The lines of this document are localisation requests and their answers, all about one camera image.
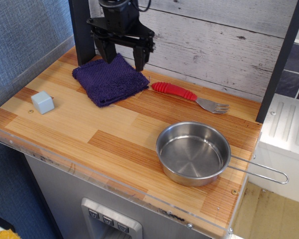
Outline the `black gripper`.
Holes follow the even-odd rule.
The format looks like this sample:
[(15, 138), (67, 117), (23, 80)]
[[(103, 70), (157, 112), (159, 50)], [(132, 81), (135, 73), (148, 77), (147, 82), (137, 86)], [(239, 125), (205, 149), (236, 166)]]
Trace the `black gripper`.
[(103, 60), (111, 63), (116, 57), (116, 45), (133, 49), (135, 67), (138, 72), (149, 61), (154, 51), (154, 31), (140, 22), (137, 4), (102, 4), (103, 17), (91, 17), (91, 36)]

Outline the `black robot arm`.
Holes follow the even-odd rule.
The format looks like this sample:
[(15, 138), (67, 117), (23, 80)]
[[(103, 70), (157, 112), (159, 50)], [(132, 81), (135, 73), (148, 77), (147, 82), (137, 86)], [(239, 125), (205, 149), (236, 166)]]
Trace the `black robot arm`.
[(106, 63), (111, 63), (117, 55), (116, 45), (133, 49), (135, 67), (144, 69), (154, 51), (154, 31), (144, 26), (140, 20), (137, 0), (100, 0), (103, 17), (89, 18), (91, 36), (100, 55)]

